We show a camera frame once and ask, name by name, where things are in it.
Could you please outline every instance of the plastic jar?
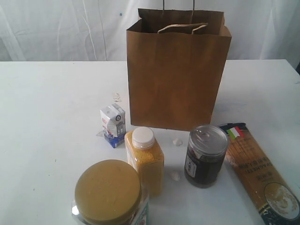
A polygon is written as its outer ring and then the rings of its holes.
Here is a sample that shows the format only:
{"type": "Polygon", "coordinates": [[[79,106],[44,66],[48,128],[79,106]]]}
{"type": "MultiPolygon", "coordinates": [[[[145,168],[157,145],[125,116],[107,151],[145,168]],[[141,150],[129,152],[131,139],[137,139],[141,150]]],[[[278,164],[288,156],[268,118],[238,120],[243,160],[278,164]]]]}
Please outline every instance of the plastic jar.
{"type": "Polygon", "coordinates": [[[158,196],[163,189],[164,154],[148,127],[138,127],[125,135],[127,160],[140,176],[150,197],[158,196]]]}
{"type": "Polygon", "coordinates": [[[105,160],[92,165],[75,187],[72,215],[78,224],[148,224],[147,189],[126,162],[105,160]]]}
{"type": "Polygon", "coordinates": [[[212,186],[228,149],[226,133],[213,125],[201,125],[194,129],[187,145],[184,174],[187,180],[200,188],[212,186]]]}

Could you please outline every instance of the spaghetti package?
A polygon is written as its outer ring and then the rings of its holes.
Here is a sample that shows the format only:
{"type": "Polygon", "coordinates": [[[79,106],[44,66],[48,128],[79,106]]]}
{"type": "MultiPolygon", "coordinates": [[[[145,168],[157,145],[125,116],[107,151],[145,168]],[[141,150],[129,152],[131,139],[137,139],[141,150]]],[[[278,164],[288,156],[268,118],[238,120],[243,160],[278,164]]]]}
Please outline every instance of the spaghetti package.
{"type": "Polygon", "coordinates": [[[230,136],[227,160],[266,225],[299,225],[300,202],[248,131],[245,123],[221,128],[230,136]]]}

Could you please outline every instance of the white fabric backdrop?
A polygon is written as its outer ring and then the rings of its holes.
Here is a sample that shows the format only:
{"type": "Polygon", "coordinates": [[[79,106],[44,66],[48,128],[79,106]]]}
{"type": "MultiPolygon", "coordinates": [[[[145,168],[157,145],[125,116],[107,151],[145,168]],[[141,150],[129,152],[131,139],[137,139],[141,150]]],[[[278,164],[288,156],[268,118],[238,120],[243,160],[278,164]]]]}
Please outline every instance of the white fabric backdrop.
{"type": "MultiPolygon", "coordinates": [[[[1,60],[126,60],[125,30],[161,0],[0,0],[1,60]]],[[[165,0],[190,10],[192,0],[165,0]]],[[[196,0],[225,12],[228,59],[300,61],[300,0],[196,0]]]]}

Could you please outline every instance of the cornmeal bottle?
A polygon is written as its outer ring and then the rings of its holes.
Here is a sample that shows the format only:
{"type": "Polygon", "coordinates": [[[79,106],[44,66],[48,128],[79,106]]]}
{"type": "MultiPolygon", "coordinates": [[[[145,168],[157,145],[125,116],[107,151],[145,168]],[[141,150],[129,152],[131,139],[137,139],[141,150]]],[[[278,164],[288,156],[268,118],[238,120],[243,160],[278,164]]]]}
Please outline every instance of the cornmeal bottle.
{"type": "Polygon", "coordinates": [[[150,197],[158,196],[163,189],[164,154],[148,127],[139,127],[125,135],[127,160],[139,174],[150,197]]]}

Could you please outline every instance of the jar lid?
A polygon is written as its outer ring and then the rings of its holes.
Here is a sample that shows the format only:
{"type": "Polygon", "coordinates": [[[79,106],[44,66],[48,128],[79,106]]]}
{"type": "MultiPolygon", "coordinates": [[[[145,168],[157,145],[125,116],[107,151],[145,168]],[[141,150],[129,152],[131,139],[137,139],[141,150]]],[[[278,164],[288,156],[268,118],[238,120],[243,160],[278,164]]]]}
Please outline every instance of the jar lid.
{"type": "Polygon", "coordinates": [[[120,160],[105,160],[92,165],[75,187],[78,210],[92,225],[126,222],[138,209],[141,196],[137,172],[120,160]]]}
{"type": "Polygon", "coordinates": [[[138,127],[132,133],[132,144],[138,149],[150,148],[154,142],[154,133],[148,127],[138,127]]]}
{"type": "Polygon", "coordinates": [[[188,144],[200,155],[218,157],[226,153],[229,139],[219,127],[205,124],[190,133],[188,144]]]}

